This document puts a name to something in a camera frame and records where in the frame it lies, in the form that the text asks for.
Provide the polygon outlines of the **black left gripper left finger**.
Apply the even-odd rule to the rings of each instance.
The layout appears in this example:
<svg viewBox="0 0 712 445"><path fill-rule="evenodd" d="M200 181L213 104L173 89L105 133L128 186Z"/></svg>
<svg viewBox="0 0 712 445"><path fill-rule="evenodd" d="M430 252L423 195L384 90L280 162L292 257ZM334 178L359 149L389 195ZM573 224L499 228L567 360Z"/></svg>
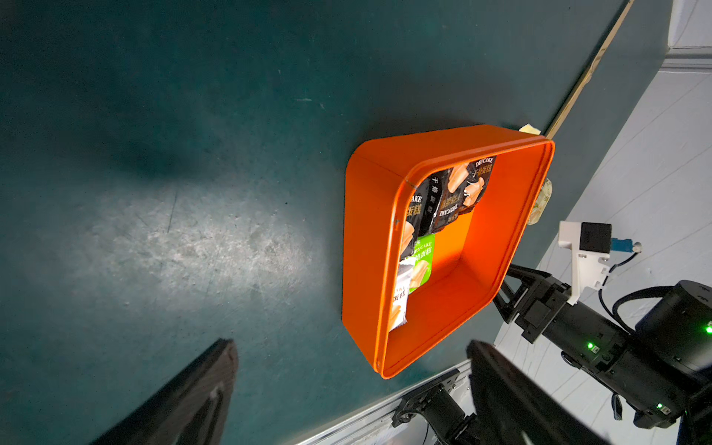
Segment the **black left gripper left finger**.
<svg viewBox="0 0 712 445"><path fill-rule="evenodd" d="M96 444L219 444L238 369L237 347L218 339Z"/></svg>

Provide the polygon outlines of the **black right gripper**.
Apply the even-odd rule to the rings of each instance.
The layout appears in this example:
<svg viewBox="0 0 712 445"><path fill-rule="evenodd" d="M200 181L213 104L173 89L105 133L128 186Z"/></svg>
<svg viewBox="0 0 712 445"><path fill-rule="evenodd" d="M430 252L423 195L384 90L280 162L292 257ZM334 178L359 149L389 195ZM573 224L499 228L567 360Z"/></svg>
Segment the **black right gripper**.
<svg viewBox="0 0 712 445"><path fill-rule="evenodd" d="M506 278L519 282L516 289L505 281L493 299L502 320L515 322L522 337L533 344L552 324L571 297L571 286L551 274L512 264Z"/></svg>

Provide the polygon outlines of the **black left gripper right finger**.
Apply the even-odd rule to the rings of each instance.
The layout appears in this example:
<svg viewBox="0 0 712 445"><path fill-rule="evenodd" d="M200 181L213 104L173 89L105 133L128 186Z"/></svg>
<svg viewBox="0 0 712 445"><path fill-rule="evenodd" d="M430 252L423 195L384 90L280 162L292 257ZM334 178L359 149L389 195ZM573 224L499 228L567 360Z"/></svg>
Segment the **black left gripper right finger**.
<svg viewBox="0 0 712 445"><path fill-rule="evenodd" d="M491 344L471 341L470 387L481 444L604 444Z"/></svg>

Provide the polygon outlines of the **orange storage box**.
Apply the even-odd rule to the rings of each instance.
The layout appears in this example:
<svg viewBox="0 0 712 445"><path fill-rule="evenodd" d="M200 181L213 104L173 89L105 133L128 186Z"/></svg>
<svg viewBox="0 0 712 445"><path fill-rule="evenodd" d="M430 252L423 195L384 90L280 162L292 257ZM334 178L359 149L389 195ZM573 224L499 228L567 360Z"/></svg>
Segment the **orange storage box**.
<svg viewBox="0 0 712 445"><path fill-rule="evenodd" d="M540 135L477 125L374 139L346 170L342 321L368 363L394 378L497 295L514 259L556 146ZM474 211L436 236L433 271L408 299L403 326L396 294L406 213L431 174L495 158Z"/></svg>

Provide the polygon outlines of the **black cookie packet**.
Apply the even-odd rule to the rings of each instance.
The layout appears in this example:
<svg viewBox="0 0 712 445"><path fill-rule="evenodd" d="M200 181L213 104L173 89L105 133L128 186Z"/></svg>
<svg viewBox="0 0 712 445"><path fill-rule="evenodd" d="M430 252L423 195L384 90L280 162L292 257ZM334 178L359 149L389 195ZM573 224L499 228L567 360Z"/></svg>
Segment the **black cookie packet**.
<svg viewBox="0 0 712 445"><path fill-rule="evenodd" d="M415 189L406 211L405 224L400 240L400 261L413 255L415 241L430 231L434 213L439 207L443 182L448 180L450 170L435 172Z"/></svg>
<svg viewBox="0 0 712 445"><path fill-rule="evenodd" d="M496 157L458 164L435 174L441 189L436 196L432 233L439 233L482 200L491 180Z"/></svg>

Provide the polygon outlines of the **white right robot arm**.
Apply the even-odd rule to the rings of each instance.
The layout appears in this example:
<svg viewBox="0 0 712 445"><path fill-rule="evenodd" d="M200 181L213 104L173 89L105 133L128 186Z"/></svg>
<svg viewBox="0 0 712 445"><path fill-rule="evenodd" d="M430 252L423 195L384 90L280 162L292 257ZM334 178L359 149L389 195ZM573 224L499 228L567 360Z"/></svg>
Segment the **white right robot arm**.
<svg viewBox="0 0 712 445"><path fill-rule="evenodd" d="M545 337L570 366L583 370L634 409L637 428L679 424L680 444L711 441L711 289L682 280L618 299L606 318L568 303L571 287L551 274L513 265L516 289L493 302L507 324L533 343Z"/></svg>

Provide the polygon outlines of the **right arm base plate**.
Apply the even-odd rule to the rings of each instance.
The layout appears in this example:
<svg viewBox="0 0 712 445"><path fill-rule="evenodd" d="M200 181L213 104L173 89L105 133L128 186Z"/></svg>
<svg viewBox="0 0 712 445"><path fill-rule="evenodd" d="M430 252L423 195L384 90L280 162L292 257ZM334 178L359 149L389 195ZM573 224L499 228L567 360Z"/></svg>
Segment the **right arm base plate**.
<svg viewBox="0 0 712 445"><path fill-rule="evenodd" d="M391 426L410 423L422 416L439 444L480 444L476 415L467 415L452 398L460 373L457 369L436 376L406 393L391 417Z"/></svg>

